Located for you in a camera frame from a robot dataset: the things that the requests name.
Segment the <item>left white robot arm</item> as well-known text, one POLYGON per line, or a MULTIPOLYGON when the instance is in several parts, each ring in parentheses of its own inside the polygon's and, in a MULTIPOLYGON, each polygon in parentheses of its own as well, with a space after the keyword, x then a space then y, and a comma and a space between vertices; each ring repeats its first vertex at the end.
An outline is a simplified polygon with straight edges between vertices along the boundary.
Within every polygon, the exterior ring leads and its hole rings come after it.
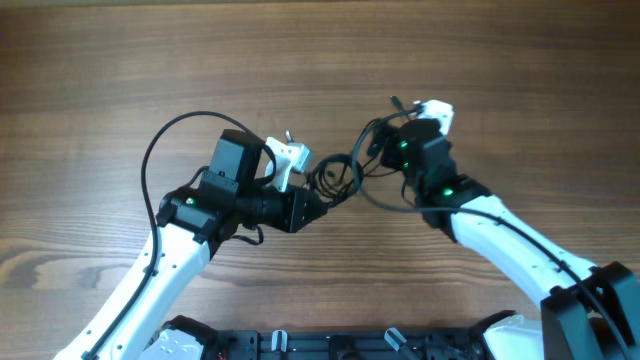
POLYGON ((317 194, 289 182, 311 159, 302 143, 224 130, 210 164, 165 196, 132 268, 57 358, 215 357, 220 347, 214 330, 188 318, 165 317, 221 244, 238 238, 238 227, 295 233, 326 214, 317 194))

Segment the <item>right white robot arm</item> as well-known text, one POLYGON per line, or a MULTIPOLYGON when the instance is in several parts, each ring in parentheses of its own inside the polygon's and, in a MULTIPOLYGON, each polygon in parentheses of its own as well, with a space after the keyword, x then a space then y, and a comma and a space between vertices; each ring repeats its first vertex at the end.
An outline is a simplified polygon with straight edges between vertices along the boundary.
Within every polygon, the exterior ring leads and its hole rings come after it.
POLYGON ((639 281, 619 262, 598 266, 554 244, 488 188, 458 173, 437 118, 367 126, 369 155, 403 174, 419 213, 453 242, 484 257, 537 305, 529 320, 504 311, 479 332, 490 359, 636 359, 639 281))

